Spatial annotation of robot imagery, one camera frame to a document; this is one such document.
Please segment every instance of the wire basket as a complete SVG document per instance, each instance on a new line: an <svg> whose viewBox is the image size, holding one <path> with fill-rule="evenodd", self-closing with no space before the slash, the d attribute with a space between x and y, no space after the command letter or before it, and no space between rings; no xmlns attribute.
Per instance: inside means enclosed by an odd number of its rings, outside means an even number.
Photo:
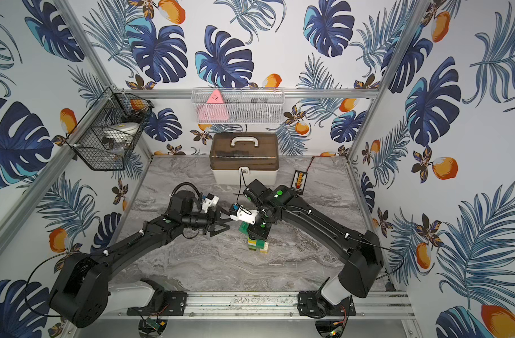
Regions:
<svg viewBox="0 0 515 338"><path fill-rule="evenodd" d="M218 89L223 103L207 103ZM272 124L283 121L282 88L194 88L199 124Z"/></svg>
<svg viewBox="0 0 515 338"><path fill-rule="evenodd" d="M133 94L114 94L109 88L101 98L109 100L84 134L69 145L92 170L125 170L154 105Z"/></svg>

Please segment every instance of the white box base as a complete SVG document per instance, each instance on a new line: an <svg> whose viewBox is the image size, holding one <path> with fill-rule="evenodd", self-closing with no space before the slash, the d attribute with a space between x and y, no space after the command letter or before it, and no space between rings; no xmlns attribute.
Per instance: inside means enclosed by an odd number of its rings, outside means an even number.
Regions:
<svg viewBox="0 0 515 338"><path fill-rule="evenodd" d="M213 173L217 184L239 185L239 170L213 170ZM244 173L244 180L246 184L250 184L254 179L258 179L265 186L274 186L277 173L278 170L250 170L249 173Z"/></svg>

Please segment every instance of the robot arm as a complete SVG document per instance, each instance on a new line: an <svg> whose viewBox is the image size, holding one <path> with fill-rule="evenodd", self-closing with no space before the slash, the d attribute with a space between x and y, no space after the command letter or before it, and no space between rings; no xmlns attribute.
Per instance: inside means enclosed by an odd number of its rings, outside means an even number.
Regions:
<svg viewBox="0 0 515 338"><path fill-rule="evenodd" d="M326 215L314 210L295 191L279 186L273 192L255 180L244 194L254 202L258 210L241 211L232 206L229 212L216 206L217 198L202 198L190 191L175 191L167 211L160 217L145 222L139 232L108 247L101 253L72 253L66 259L51 293L49 306L83 328L95 321L107 306L109 281L122 269L146 253L169 244L182 234L184 228L202 230L203 235L215 236L229 229L225 223L243 220L250 224L251 239L266 240L271 226L278 220L299 226L322 244L335 252L345 264L334 278L328 279L316 295L318 306L327 313L331 306L339 304L351 294L366 297L377 274L383 267L383 257L376 245L377 236L372 232L361 233L346 228ZM193 211L194 203L199 211Z"/></svg>

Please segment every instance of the green building block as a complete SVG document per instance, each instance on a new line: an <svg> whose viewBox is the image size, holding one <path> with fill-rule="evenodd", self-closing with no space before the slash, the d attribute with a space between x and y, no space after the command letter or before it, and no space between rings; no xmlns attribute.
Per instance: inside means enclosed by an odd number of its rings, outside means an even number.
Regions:
<svg viewBox="0 0 515 338"><path fill-rule="evenodd" d="M250 226L247 222L242 222L238 228L238 230L245 234L245 235L248 235L248 226Z"/></svg>

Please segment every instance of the marble-pattern floor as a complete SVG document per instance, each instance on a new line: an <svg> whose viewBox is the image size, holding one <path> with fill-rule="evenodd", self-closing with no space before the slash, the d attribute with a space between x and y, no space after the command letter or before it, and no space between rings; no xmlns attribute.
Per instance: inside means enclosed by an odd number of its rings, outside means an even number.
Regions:
<svg viewBox="0 0 515 338"><path fill-rule="evenodd" d="M302 196L333 220L364 233L342 157L317 157L312 163ZM281 157L276 185L290 186L295 169L306 170L310 157ZM156 157L133 202L119 239L138 231L143 221L158 217L169 203L169 194L181 182L192 182L203 193L220 198L228 209L236 200L238 185L215 183L208 157ZM253 205L242 202L248 208ZM269 252L248 249L239 222L215 237L179 236L121 271L112 282L126 283L147 277L168 289L178 290L316 290L343 267L335 255L302 230L281 222L270 231ZM383 280L373 290L385 290Z"/></svg>

